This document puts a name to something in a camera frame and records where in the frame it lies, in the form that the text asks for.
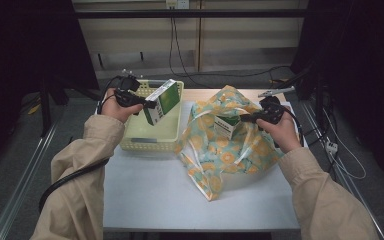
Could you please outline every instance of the beige jacket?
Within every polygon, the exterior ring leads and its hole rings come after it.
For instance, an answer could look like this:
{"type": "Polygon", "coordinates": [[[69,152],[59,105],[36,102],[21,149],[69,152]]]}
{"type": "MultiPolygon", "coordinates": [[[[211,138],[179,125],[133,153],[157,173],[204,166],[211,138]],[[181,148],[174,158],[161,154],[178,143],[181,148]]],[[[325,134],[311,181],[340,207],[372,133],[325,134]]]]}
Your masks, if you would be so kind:
{"type": "MultiPolygon", "coordinates": [[[[124,125],[94,115],[84,137],[52,161],[52,182],[111,157],[124,125]]],[[[280,167],[292,187],[293,205],[303,239],[378,239],[363,205],[327,173],[307,148],[286,154],[280,167]]],[[[104,169],[83,175],[53,192],[42,210],[32,239],[102,239],[104,169]]]]}

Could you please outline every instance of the floral plastic bag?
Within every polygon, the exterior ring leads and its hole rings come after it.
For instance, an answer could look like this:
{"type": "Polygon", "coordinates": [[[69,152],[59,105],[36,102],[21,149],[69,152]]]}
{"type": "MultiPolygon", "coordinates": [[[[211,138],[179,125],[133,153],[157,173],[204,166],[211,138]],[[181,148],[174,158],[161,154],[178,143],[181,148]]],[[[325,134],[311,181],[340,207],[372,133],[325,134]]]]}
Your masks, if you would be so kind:
{"type": "Polygon", "coordinates": [[[208,101],[193,104],[175,152],[209,201],[218,198],[223,189],[223,172],[265,171],[282,156],[271,136],[259,131],[256,124],[240,122],[231,139],[214,130],[216,116],[232,117],[258,110],[261,107],[231,86],[225,86],[208,101]]]}

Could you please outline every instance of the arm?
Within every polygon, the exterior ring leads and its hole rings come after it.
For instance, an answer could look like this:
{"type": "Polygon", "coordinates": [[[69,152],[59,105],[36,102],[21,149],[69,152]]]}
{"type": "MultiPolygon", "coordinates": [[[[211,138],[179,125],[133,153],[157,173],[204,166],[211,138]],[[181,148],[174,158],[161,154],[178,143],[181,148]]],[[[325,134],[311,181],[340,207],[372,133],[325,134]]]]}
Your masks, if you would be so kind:
{"type": "Polygon", "coordinates": [[[308,148],[300,146],[288,113],[277,125],[261,119],[257,124],[286,153],[279,166],[292,188],[303,239],[378,239],[364,206],[320,168],[308,148]]]}
{"type": "MultiPolygon", "coordinates": [[[[111,157],[123,136],[124,122],[141,109],[141,105],[122,108],[115,99],[109,99],[102,115],[86,121],[83,139],[72,142],[54,157],[52,183],[111,157]]],[[[101,168],[55,190],[44,205],[32,239],[102,239],[103,182],[101,168]]]]}

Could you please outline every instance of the person's left hand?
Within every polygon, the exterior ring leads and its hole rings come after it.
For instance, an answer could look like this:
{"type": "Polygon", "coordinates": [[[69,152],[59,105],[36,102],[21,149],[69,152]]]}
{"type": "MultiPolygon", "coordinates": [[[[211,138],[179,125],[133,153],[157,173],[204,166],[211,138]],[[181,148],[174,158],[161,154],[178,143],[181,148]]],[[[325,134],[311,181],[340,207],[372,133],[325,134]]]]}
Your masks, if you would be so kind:
{"type": "MultiPolygon", "coordinates": [[[[114,88],[110,88],[107,91],[107,96],[114,95],[114,88]]],[[[122,107],[118,104],[115,96],[112,96],[105,101],[104,105],[102,106],[102,115],[106,115],[109,117],[113,117],[122,123],[125,123],[127,119],[130,117],[130,115],[134,113],[138,113],[143,109],[142,104],[136,104],[130,107],[122,107]]]]}

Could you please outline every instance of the yellow plastic basket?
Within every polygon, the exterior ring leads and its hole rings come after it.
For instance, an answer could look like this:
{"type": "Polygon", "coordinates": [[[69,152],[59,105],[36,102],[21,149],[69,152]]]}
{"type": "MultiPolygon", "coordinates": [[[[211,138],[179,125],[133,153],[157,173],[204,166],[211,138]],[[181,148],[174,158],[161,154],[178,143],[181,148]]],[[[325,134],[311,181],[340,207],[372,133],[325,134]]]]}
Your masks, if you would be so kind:
{"type": "MultiPolygon", "coordinates": [[[[139,82],[140,86],[136,91],[136,95],[147,97],[166,81],[139,80],[139,82]]],[[[125,124],[126,129],[120,142],[121,149],[128,151],[174,151],[179,136],[181,101],[184,88],[183,82],[176,82],[180,102],[155,126],[147,122],[143,112],[140,112],[138,116],[130,116],[125,124]]]]}

